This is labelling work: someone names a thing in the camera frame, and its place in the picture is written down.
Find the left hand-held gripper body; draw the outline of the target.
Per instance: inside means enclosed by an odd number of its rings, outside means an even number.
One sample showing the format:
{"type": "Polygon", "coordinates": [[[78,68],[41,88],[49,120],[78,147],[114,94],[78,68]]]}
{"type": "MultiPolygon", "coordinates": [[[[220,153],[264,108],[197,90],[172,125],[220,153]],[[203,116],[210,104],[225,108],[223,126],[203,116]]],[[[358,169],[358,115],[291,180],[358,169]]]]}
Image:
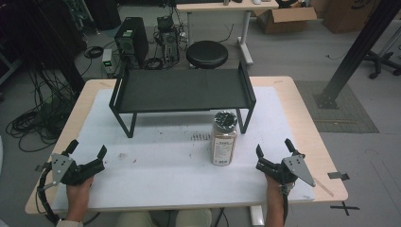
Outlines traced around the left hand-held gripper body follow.
{"type": "Polygon", "coordinates": [[[105,169],[105,166],[103,165],[103,158],[104,154],[98,154],[97,157],[90,163],[78,165],[76,161],[69,156],[52,154],[52,184],[83,184],[86,180],[94,177],[97,173],[105,169]]]}

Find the clear jar with black lid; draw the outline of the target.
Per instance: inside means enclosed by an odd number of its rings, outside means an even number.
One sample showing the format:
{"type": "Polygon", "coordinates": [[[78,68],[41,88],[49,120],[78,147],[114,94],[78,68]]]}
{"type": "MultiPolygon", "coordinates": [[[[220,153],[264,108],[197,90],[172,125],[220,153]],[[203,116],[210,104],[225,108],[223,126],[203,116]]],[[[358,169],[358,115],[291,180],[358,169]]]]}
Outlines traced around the clear jar with black lid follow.
{"type": "Polygon", "coordinates": [[[231,163],[236,140],[237,117],[228,111],[218,112],[213,121],[212,163],[227,166],[231,163]]]}

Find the black metal shelf rack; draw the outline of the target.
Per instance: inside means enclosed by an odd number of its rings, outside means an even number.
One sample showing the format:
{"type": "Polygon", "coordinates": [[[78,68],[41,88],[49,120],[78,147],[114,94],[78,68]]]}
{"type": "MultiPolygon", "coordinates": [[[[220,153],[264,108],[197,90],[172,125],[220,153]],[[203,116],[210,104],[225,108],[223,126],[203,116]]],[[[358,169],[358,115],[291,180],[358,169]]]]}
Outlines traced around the black metal shelf rack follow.
{"type": "Polygon", "coordinates": [[[141,113],[237,111],[241,133],[256,97],[242,62],[236,69],[130,70],[117,76],[109,107],[129,138],[141,113]]]}

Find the person's left hand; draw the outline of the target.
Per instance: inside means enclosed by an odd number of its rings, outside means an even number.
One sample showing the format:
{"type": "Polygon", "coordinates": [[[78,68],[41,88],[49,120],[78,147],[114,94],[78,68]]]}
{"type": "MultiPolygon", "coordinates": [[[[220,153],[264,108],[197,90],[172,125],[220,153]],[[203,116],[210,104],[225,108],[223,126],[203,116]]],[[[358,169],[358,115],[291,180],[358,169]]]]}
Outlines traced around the person's left hand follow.
{"type": "Polygon", "coordinates": [[[66,194],[68,199],[68,211],[66,220],[81,222],[88,210],[90,187],[94,181],[91,177],[79,185],[68,185],[66,194]]]}

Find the beige tape strip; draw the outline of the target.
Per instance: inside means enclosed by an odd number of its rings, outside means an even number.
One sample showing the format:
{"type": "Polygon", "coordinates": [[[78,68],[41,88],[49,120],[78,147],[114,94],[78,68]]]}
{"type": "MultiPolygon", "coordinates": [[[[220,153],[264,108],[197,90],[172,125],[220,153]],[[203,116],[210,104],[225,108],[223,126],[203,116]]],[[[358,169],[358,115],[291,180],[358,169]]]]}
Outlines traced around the beige tape strip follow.
{"type": "Polygon", "coordinates": [[[315,185],[320,187],[323,191],[325,191],[330,197],[334,197],[334,193],[326,187],[323,183],[321,183],[318,179],[313,178],[315,185]]]}

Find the white table leg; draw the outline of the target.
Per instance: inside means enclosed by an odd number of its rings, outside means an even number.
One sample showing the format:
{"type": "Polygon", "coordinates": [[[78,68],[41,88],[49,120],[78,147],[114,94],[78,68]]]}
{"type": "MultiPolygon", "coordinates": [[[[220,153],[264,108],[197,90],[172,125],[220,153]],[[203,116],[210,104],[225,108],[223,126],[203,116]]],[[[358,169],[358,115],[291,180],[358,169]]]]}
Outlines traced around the white table leg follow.
{"type": "Polygon", "coordinates": [[[265,220],[261,205],[251,206],[250,214],[251,214],[251,223],[253,227],[264,227],[265,220]]]}

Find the black tape piece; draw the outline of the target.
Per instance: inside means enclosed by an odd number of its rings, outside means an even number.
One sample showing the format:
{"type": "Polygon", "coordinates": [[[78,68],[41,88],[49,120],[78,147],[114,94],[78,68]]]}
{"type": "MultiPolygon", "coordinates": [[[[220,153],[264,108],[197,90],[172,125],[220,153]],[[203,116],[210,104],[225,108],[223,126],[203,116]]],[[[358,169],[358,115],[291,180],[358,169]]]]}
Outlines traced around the black tape piece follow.
{"type": "Polygon", "coordinates": [[[330,179],[341,179],[342,181],[350,180],[350,177],[347,173],[330,172],[330,173],[327,173],[327,175],[330,179]]]}

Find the white table mat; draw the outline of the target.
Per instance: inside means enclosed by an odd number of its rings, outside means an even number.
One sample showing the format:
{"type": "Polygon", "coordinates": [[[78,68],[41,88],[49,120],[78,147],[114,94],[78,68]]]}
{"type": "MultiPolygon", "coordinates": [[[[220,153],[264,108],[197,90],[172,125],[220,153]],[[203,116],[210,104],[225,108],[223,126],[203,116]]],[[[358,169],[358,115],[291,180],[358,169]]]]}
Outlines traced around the white table mat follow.
{"type": "Polygon", "coordinates": [[[213,112],[142,113],[128,137],[110,107],[111,90],[97,92],[78,134],[73,159],[92,161],[101,148],[104,170],[91,187],[93,210],[248,206],[265,202],[264,174],[256,150],[279,163],[289,155],[292,134],[277,91],[254,90],[256,105],[245,133],[235,141],[232,162],[212,163],[213,112]]]}

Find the white power supply unit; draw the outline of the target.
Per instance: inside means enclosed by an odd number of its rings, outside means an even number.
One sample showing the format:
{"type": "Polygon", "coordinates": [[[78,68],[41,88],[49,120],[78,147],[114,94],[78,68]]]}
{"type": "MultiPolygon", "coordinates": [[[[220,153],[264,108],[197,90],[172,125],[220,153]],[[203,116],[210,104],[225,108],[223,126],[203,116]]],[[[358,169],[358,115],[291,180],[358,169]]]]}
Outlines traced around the white power supply unit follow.
{"type": "Polygon", "coordinates": [[[102,65],[105,72],[110,75],[114,70],[113,51],[110,48],[105,48],[102,55],[102,65]]]}

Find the black round stool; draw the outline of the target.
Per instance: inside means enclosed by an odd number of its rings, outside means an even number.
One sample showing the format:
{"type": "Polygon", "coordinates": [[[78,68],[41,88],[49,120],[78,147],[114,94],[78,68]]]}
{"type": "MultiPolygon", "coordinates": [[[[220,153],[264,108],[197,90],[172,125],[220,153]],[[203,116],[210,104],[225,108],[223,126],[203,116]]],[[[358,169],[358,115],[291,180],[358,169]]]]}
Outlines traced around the black round stool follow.
{"type": "Polygon", "coordinates": [[[188,47],[186,59],[195,68],[215,69],[228,60],[228,50],[217,42],[200,41],[188,47]]]}

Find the black computer tower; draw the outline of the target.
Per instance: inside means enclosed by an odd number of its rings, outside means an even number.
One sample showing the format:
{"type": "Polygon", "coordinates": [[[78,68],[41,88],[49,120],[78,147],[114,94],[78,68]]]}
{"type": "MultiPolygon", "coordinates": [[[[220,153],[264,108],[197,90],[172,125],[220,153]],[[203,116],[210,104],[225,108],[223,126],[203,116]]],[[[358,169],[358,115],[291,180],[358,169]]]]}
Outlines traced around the black computer tower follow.
{"type": "Polygon", "coordinates": [[[122,61],[132,67],[145,67],[148,55],[148,37],[142,17],[126,17],[114,36],[122,61]]]}

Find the open cardboard box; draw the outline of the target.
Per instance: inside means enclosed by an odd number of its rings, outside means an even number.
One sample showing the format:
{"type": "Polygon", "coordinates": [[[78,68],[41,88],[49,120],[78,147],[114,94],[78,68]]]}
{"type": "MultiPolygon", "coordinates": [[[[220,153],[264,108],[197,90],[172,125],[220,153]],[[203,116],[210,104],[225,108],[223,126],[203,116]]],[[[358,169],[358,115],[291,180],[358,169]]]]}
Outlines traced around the open cardboard box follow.
{"type": "Polygon", "coordinates": [[[303,32],[308,21],[317,20],[314,8],[268,9],[256,16],[265,34],[303,32]]]}

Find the large closed cardboard box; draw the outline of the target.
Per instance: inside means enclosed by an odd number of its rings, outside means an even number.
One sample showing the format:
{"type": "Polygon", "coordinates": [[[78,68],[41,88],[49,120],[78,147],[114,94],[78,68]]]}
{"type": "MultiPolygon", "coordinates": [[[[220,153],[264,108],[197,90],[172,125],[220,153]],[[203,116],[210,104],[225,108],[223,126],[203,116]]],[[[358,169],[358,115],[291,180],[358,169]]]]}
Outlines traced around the large closed cardboard box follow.
{"type": "Polygon", "coordinates": [[[323,25],[332,33],[361,31],[381,0],[330,0],[323,25]]]}

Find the white desk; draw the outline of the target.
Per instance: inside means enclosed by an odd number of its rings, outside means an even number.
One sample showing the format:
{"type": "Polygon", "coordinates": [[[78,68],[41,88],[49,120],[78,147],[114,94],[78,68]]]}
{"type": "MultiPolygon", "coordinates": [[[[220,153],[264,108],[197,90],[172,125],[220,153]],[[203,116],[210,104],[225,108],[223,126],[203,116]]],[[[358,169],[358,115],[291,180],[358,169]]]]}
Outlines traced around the white desk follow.
{"type": "Polygon", "coordinates": [[[251,20],[251,14],[254,10],[261,10],[262,12],[269,9],[277,9],[279,5],[274,0],[242,0],[240,3],[234,0],[227,0],[225,4],[224,0],[208,0],[207,2],[202,2],[201,0],[190,0],[189,3],[183,3],[183,0],[175,0],[176,9],[180,12],[185,12],[187,15],[188,23],[188,41],[190,44],[193,43],[191,37],[191,15],[193,12],[198,11],[242,11],[243,12],[243,22],[242,22],[242,33],[237,38],[237,44],[243,55],[245,62],[248,65],[253,65],[253,58],[251,56],[250,50],[246,44],[249,24],[251,20]]]}

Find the black metal post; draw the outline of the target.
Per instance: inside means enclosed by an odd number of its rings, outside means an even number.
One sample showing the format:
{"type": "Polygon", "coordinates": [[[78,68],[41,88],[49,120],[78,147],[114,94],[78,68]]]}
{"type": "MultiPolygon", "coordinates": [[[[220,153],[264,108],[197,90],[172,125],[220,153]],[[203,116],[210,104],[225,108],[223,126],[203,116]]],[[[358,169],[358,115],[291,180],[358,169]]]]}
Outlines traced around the black metal post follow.
{"type": "Polygon", "coordinates": [[[313,96],[320,109],[337,109],[336,99],[385,29],[401,9],[401,0],[381,0],[359,32],[340,66],[320,94],[313,96]]]}

